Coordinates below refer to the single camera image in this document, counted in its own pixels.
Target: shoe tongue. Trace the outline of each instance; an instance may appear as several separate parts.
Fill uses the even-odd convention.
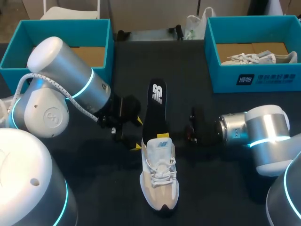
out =
[[[268,50],[258,54],[257,56],[259,58],[258,61],[260,64],[276,63],[275,55]]]
[[[173,142],[171,138],[156,138],[147,142],[147,159],[152,167],[159,161],[170,162]]]

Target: shoe box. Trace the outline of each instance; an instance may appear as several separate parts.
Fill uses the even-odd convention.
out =
[[[214,93],[301,91],[301,24],[296,16],[210,17],[205,55]],[[227,57],[296,51],[297,64],[221,65]]]
[[[51,36],[61,38],[106,83],[111,83],[114,40],[110,20],[22,20],[0,62],[0,73],[12,93],[22,76],[30,73],[27,60],[33,49]]]

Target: white chair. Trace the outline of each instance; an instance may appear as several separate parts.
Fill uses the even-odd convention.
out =
[[[61,7],[51,7],[47,11],[47,0],[43,0],[44,16],[41,20],[63,20],[63,19],[99,19],[100,0],[97,0],[97,11],[77,11]]]

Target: new balance logo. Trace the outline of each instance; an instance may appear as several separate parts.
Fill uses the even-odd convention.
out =
[[[152,98],[157,101],[158,103],[162,103],[162,87],[153,84],[152,86]]]
[[[167,145],[167,141],[160,142],[157,147],[165,147]]]

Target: white sneaker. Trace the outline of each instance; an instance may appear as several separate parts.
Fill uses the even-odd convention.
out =
[[[142,141],[140,185],[147,203],[155,210],[172,210],[179,198],[174,144],[169,137]]]
[[[250,64],[286,64],[297,63],[297,53],[291,52],[289,55],[276,55],[270,51],[264,51],[259,54],[239,54],[230,56],[229,61],[225,61],[222,65],[250,65]]]

